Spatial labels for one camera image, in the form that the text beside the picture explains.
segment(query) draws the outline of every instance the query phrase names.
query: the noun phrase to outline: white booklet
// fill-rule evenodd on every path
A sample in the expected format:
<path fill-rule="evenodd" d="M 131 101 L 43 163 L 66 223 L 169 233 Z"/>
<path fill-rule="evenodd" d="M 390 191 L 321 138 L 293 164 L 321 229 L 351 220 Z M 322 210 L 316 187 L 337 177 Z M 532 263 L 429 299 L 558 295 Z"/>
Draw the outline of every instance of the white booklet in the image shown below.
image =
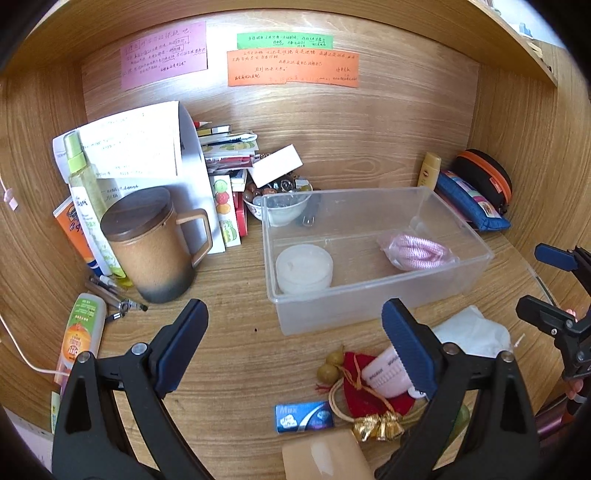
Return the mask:
<path fill-rule="evenodd" d="M 187 109 L 164 102 L 117 113 L 77 129 L 82 147 L 95 166 L 107 207 L 136 190 L 165 186 L 183 213 L 203 208 L 212 230 L 213 248 L 225 252 L 203 151 Z M 53 139 L 53 153 L 64 182 L 70 170 L 63 137 Z M 192 254 L 206 240 L 200 222 L 181 225 Z"/>

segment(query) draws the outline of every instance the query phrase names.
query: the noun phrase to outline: pink sticky note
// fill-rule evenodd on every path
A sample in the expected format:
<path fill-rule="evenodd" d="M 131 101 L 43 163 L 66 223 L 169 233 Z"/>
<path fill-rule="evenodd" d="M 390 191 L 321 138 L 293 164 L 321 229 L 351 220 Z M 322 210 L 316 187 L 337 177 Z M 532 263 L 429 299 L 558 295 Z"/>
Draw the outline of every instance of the pink sticky note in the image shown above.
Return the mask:
<path fill-rule="evenodd" d="M 205 22 L 160 30 L 121 47 L 121 89 L 207 70 Z"/>

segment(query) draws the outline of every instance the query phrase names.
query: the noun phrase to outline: wooden mug lid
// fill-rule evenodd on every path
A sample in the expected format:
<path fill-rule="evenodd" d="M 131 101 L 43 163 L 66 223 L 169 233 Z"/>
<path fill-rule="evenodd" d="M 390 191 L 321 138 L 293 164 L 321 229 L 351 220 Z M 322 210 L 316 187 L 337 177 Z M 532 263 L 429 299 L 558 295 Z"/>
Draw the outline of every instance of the wooden mug lid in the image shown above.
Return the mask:
<path fill-rule="evenodd" d="M 137 190 L 111 205 L 100 221 L 100 229 L 108 241 L 122 242 L 154 228 L 172 209 L 173 201 L 165 187 Z"/>

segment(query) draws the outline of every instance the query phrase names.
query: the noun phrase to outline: metal pivot screw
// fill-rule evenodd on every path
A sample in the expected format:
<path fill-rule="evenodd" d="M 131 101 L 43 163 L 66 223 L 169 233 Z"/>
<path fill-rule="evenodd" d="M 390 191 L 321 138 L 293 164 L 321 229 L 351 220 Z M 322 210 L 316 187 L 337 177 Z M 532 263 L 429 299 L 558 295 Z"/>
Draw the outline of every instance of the metal pivot screw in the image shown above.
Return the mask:
<path fill-rule="evenodd" d="M 90 353 L 88 352 L 82 352 L 76 357 L 76 361 L 80 362 L 81 364 L 85 364 L 88 360 L 90 360 Z"/>
<path fill-rule="evenodd" d="M 455 343 L 447 342 L 443 344 L 443 351 L 448 355 L 457 355 L 460 353 L 460 347 Z"/>
<path fill-rule="evenodd" d="M 136 343 L 133 347 L 131 347 L 131 353 L 134 355 L 141 355 L 148 349 L 148 345 L 145 343 Z"/>
<path fill-rule="evenodd" d="M 515 360 L 515 355 L 513 355 L 509 350 L 503 350 L 501 352 L 501 358 L 504 362 L 510 364 L 513 360 Z"/>

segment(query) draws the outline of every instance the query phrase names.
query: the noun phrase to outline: clear plastic container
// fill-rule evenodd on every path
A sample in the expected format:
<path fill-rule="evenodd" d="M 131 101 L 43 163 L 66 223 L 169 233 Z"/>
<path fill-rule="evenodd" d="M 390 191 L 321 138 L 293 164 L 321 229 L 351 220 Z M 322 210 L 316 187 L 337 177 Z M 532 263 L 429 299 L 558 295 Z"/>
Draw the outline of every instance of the clear plastic container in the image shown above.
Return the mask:
<path fill-rule="evenodd" d="M 300 217 L 271 226 L 269 208 L 302 199 L 306 209 Z M 426 187 L 266 195 L 262 224 L 267 294 L 284 335 L 379 318 L 382 305 L 394 297 L 413 308 L 468 291 L 494 258 L 472 228 Z M 394 229 L 445 245 L 459 261 L 403 272 L 388 261 L 376 241 Z M 304 294 L 281 292 L 275 262 L 283 250 L 298 244 L 317 245 L 331 255 L 329 288 Z"/>

